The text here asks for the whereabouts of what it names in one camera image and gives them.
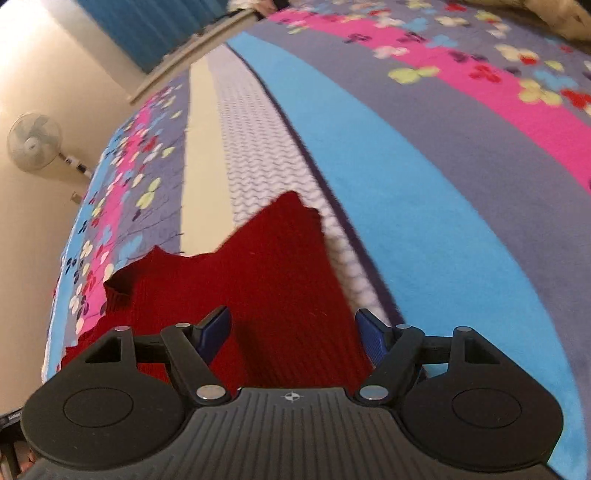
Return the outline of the red knitted sweater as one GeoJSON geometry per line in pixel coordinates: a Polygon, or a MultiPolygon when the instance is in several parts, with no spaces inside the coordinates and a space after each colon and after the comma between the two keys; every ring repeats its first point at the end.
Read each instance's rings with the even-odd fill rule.
{"type": "Polygon", "coordinates": [[[321,217],[287,192],[215,252],[178,256],[155,247],[103,284],[106,311],[61,360],[70,363],[116,326],[154,335],[228,307],[228,339],[209,368],[242,387],[353,392],[373,370],[325,248],[321,217]]]}

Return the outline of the colourful floral striped blanket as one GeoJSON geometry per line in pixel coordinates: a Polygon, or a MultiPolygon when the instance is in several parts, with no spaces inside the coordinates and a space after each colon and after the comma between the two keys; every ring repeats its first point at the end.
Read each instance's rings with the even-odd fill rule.
{"type": "Polygon", "coordinates": [[[103,283],[214,250],[294,190],[353,308],[469,325],[558,400],[590,475],[590,52],[452,1],[315,1],[211,50],[103,151],[61,259],[44,378],[103,283]]]}

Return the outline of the white standing fan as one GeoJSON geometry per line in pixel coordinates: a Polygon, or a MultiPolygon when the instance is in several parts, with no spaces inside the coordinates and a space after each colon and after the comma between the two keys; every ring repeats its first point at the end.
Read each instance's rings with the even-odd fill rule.
{"type": "Polygon", "coordinates": [[[62,152],[61,127],[45,114],[20,115],[9,130],[7,150],[14,164],[25,172],[39,171],[60,159],[87,179],[93,177],[90,167],[62,152]]]}

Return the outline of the blue curtain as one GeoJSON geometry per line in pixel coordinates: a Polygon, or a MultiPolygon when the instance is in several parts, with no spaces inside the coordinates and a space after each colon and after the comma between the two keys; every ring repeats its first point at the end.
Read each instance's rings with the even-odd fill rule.
{"type": "Polygon", "coordinates": [[[79,0],[77,4],[144,73],[223,18],[221,0],[79,0]]]}

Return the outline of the cream star-patterned pillow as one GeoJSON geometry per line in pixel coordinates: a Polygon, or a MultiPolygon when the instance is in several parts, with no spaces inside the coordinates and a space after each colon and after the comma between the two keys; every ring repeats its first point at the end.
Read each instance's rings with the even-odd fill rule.
{"type": "Polygon", "coordinates": [[[520,11],[536,17],[549,31],[574,41],[590,42],[590,2],[576,0],[473,0],[469,4],[520,11]]]}

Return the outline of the wall power socket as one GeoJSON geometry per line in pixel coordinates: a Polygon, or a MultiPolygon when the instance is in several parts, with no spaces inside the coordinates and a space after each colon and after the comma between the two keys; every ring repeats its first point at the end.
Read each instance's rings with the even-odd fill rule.
{"type": "Polygon", "coordinates": [[[70,199],[73,203],[80,204],[83,200],[83,197],[80,194],[74,192],[71,194],[70,199]]]}

